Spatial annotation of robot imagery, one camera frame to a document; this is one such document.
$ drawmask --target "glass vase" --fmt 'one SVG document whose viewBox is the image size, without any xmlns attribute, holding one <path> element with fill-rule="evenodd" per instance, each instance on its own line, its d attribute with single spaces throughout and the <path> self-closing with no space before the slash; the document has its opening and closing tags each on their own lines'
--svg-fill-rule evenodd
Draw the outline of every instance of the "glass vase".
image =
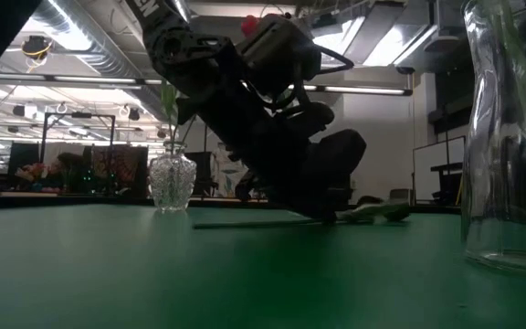
<svg viewBox="0 0 526 329">
<path fill-rule="evenodd" d="M 164 144 L 165 153 L 150 162 L 150 185 L 155 206 L 165 211 L 188 207 L 196 179 L 196 163 L 184 156 L 184 146 Z"/>
<path fill-rule="evenodd" d="M 526 1 L 464 7 L 476 74 L 463 174 L 467 257 L 526 271 Z"/>
</svg>

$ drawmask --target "table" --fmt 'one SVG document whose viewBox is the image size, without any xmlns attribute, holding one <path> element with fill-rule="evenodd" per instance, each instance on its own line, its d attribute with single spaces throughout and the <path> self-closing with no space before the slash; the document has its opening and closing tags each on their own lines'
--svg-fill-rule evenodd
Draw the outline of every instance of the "table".
<svg viewBox="0 0 526 329">
<path fill-rule="evenodd" d="M 0 209 L 0 328 L 526 328 L 526 276 L 464 261 L 455 215 L 192 230 L 284 210 Z"/>
</svg>

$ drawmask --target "whiteboard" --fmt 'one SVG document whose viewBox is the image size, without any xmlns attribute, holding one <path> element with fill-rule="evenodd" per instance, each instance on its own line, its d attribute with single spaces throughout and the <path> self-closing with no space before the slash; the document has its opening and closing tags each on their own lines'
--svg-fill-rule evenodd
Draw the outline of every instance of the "whiteboard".
<svg viewBox="0 0 526 329">
<path fill-rule="evenodd" d="M 449 162 L 464 162 L 464 137 L 448 142 Z M 446 142 L 435 143 L 413 150 L 416 201 L 433 201 L 433 193 L 439 191 L 439 173 L 431 167 L 447 165 Z"/>
</svg>

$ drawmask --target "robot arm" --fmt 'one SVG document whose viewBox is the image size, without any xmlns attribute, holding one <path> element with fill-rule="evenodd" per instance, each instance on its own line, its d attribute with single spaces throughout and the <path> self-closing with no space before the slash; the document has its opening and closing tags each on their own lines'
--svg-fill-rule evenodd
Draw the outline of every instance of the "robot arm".
<svg viewBox="0 0 526 329">
<path fill-rule="evenodd" d="M 333 119 L 303 88 L 321 70 L 317 47 L 284 16 L 267 15 L 236 47 L 228 37 L 194 33 L 176 9 L 177 0 L 126 0 L 142 25 L 153 68 L 188 99 L 178 100 L 178 123 L 198 115 L 266 186 L 271 201 L 312 218 L 335 219 L 330 186 L 350 175 L 365 144 L 343 131 L 311 147 L 309 138 Z M 289 85 L 293 92 L 275 100 Z M 298 99 L 300 106 L 281 109 Z"/>
</svg>

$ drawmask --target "green tabletop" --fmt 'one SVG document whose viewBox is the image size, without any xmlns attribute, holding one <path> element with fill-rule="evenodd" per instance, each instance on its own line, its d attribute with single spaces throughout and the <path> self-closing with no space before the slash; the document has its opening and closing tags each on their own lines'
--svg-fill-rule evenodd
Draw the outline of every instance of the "green tabletop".
<svg viewBox="0 0 526 329">
<path fill-rule="evenodd" d="M 280 210 L 0 210 L 0 328 L 526 328 L 526 276 L 464 261 L 458 216 L 192 230 Z"/>
</svg>

